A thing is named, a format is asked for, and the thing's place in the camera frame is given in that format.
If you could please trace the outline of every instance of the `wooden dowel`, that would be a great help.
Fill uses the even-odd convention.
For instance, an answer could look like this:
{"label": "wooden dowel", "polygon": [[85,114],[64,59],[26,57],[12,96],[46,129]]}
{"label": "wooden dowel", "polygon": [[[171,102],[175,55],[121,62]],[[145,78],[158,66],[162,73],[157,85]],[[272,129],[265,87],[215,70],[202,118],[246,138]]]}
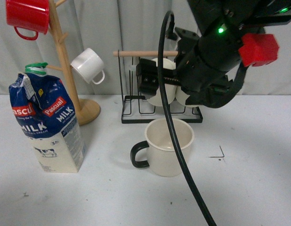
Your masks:
{"label": "wooden dowel", "polygon": [[55,41],[57,55],[68,87],[68,94],[73,102],[75,111],[79,112],[81,110],[81,106],[75,87],[72,71],[70,68],[66,46],[64,42],[59,43],[59,40],[63,36],[63,33],[61,30],[61,25],[57,15],[57,9],[54,0],[49,0],[49,18],[49,25],[52,31],[52,37]]}
{"label": "wooden dowel", "polygon": [[68,32],[64,33],[60,39],[59,39],[59,43],[62,44],[62,42],[65,40],[65,38],[68,36]]}
{"label": "wooden dowel", "polygon": [[[175,57],[177,56],[178,52],[177,51],[164,51],[163,56],[164,57]],[[114,51],[113,56],[118,57],[157,57],[158,56],[158,51]]]}
{"label": "wooden dowel", "polygon": [[57,66],[53,66],[53,65],[47,65],[46,66],[49,69],[53,69],[53,70],[57,70],[57,71],[63,71],[63,69],[61,67],[57,67]]}
{"label": "wooden dowel", "polygon": [[56,7],[62,5],[64,2],[66,2],[67,0],[59,0],[56,2]]}

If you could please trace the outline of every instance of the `green led light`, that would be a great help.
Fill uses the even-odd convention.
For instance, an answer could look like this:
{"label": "green led light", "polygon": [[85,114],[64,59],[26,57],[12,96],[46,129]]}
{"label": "green led light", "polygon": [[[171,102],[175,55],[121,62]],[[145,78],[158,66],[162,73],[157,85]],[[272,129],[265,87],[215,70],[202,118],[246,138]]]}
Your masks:
{"label": "green led light", "polygon": [[283,8],[282,10],[279,11],[279,13],[285,13],[287,11],[289,11],[289,8]]}
{"label": "green led light", "polygon": [[223,28],[219,28],[219,29],[218,29],[218,32],[221,34],[221,33],[224,32],[224,29],[223,29]]}

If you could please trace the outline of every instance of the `milk carton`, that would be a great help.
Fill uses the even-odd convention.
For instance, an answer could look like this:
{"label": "milk carton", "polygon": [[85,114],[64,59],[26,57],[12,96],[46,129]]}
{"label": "milk carton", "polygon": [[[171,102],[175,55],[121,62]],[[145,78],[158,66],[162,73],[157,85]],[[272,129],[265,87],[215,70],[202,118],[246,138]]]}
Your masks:
{"label": "milk carton", "polygon": [[12,111],[44,171],[78,172],[86,147],[62,81],[19,73],[9,86]]}

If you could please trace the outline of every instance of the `green cap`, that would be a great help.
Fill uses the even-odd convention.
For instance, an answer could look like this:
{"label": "green cap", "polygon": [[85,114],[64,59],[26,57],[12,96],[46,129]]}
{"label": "green cap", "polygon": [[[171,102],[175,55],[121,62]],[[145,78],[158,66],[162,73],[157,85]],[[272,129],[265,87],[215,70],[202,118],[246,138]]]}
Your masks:
{"label": "green cap", "polygon": [[31,72],[35,74],[45,75],[47,74],[45,68],[48,64],[46,62],[43,63],[34,63],[25,66],[25,72]]}

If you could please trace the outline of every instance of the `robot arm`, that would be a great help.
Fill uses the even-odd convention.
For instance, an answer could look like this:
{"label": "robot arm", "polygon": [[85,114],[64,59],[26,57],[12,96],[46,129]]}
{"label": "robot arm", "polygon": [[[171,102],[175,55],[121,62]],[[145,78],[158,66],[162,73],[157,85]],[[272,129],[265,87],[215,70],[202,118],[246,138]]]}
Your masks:
{"label": "robot arm", "polygon": [[[277,59],[276,40],[265,34],[264,27],[289,23],[291,0],[188,0],[188,4],[202,36],[175,28],[181,38],[176,69],[164,70],[165,83],[181,86],[190,95],[187,105],[222,107],[242,88],[248,66]],[[229,81],[226,73],[239,64],[235,80]],[[154,95],[158,84],[143,82],[145,76],[157,77],[154,63],[142,59],[137,76],[140,91]]]}

